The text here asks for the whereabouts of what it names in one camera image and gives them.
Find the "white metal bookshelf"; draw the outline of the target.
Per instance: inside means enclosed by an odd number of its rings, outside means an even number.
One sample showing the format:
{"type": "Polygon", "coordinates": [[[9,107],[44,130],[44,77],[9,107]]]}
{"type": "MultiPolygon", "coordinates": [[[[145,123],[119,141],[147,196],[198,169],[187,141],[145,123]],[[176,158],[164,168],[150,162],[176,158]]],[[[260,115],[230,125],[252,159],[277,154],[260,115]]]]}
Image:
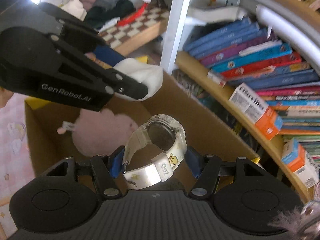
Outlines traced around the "white metal bookshelf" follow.
{"type": "MultiPolygon", "coordinates": [[[[224,0],[227,4],[235,3],[258,17],[258,21],[270,26],[283,39],[290,42],[316,71],[319,71],[319,14],[308,8],[300,0],[224,0]]],[[[229,101],[233,89],[221,87],[207,78],[208,71],[199,62],[178,49],[181,46],[183,28],[187,25],[187,12],[190,0],[172,0],[167,35],[161,66],[172,73],[175,66],[186,71],[198,81],[216,100],[223,105],[268,152],[282,169],[303,202],[313,198],[313,189],[307,189],[298,178],[281,162],[283,141],[276,136],[268,141],[256,127],[229,101]]]]}

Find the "pink cartoon table mat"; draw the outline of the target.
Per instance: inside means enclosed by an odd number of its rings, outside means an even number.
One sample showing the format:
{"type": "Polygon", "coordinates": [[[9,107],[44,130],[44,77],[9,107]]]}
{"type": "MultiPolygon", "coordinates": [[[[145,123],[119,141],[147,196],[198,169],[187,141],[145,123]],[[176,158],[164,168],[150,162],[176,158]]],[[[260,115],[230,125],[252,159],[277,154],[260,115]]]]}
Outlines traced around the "pink cartoon table mat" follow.
{"type": "Polygon", "coordinates": [[[1,239],[17,231],[9,211],[14,193],[35,178],[25,125],[25,99],[14,94],[1,108],[1,239]]]}

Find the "red tassel ornament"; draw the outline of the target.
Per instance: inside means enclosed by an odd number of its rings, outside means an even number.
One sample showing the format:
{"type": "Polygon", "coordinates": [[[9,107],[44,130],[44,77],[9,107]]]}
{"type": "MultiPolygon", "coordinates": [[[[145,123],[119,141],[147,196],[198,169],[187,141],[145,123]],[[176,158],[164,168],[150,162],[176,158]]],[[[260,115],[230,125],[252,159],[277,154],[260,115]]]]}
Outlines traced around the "red tassel ornament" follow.
{"type": "Polygon", "coordinates": [[[144,11],[146,10],[146,8],[148,7],[148,5],[150,3],[151,3],[151,0],[143,0],[143,5],[138,10],[136,10],[135,12],[126,16],[125,18],[122,18],[121,20],[119,20],[117,22],[116,26],[122,27],[122,26],[125,26],[127,24],[134,22],[137,18],[142,16],[142,14],[144,13],[144,11]]]}

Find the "wooden chess board box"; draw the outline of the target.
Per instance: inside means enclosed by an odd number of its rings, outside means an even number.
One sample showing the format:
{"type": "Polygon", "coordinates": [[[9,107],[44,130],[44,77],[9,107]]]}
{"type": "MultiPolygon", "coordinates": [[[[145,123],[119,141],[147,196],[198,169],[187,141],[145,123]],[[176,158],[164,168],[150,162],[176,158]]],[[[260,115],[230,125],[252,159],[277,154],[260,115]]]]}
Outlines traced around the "wooden chess board box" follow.
{"type": "Polygon", "coordinates": [[[99,34],[113,50],[127,56],[154,40],[167,29],[170,12],[152,7],[134,22],[122,27],[112,27],[99,34]]]}

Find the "white cartoon wrist watch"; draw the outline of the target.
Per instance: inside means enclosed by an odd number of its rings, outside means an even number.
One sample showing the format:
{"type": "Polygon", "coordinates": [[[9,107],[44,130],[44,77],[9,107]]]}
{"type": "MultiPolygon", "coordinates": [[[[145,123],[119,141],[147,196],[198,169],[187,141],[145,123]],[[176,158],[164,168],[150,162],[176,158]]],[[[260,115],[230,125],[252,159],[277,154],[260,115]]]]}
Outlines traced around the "white cartoon wrist watch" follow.
{"type": "Polygon", "coordinates": [[[125,145],[121,172],[127,187],[142,190],[167,181],[174,175],[186,152],[186,135],[181,123],[166,114],[152,116],[131,134],[125,145]],[[156,146],[160,153],[148,165],[129,169],[135,153],[148,145],[156,146]]]}

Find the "row of colourful books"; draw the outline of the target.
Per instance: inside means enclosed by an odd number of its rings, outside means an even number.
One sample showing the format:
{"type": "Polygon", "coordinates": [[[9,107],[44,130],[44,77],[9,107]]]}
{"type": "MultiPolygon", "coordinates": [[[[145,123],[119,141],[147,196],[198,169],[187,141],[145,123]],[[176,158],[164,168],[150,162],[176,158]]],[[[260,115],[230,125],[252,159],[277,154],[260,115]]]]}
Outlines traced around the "row of colourful books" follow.
{"type": "Polygon", "coordinates": [[[177,81],[251,148],[279,141],[281,134],[319,133],[319,74],[289,43],[250,18],[193,31],[176,64],[177,81]],[[264,121],[246,106],[242,86],[259,104],[268,103],[273,127],[255,127],[264,121]]]}

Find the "white plush toy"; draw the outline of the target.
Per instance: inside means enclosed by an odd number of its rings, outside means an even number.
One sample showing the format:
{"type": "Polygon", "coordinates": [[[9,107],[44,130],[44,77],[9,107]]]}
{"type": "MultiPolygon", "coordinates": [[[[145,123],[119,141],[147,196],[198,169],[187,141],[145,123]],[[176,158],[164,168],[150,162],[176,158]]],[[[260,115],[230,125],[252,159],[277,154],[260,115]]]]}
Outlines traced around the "white plush toy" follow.
{"type": "Polygon", "coordinates": [[[144,101],[154,96],[163,84],[163,68],[153,64],[146,64],[134,58],[128,58],[120,61],[114,66],[114,69],[133,78],[138,83],[146,85],[148,93],[142,99],[134,99],[127,95],[115,93],[115,96],[127,101],[144,101]]]}

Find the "pile of clothes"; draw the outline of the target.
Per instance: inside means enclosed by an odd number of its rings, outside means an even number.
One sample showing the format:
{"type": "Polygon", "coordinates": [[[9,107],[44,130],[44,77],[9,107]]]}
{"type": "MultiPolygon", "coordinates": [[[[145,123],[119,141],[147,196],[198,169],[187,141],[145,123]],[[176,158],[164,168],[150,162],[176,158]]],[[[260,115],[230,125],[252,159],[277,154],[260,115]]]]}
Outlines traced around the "pile of clothes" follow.
{"type": "Polygon", "coordinates": [[[97,30],[110,20],[123,19],[136,10],[129,0],[69,0],[59,8],[97,30]]]}

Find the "orange white medicine box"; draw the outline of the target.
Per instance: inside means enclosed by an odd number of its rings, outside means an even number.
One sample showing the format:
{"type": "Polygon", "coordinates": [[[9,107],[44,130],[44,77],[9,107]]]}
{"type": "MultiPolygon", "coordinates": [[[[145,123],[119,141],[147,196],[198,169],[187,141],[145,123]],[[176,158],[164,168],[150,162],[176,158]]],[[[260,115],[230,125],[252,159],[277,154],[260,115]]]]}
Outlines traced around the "orange white medicine box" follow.
{"type": "Polygon", "coordinates": [[[245,83],[236,87],[229,101],[236,105],[266,139],[271,140],[280,132],[282,118],[245,83]]]}

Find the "pink plush toy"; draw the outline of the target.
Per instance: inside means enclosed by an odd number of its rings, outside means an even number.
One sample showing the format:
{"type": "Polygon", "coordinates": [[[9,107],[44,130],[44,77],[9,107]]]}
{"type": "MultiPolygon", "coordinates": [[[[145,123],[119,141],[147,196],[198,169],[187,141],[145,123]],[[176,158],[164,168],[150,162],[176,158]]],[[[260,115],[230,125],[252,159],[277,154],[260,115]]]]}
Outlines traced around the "pink plush toy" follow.
{"type": "Polygon", "coordinates": [[[74,123],[64,121],[58,134],[71,132],[76,149],[84,156],[111,155],[126,145],[138,125],[125,114],[114,114],[105,108],[94,112],[82,109],[74,123]]]}

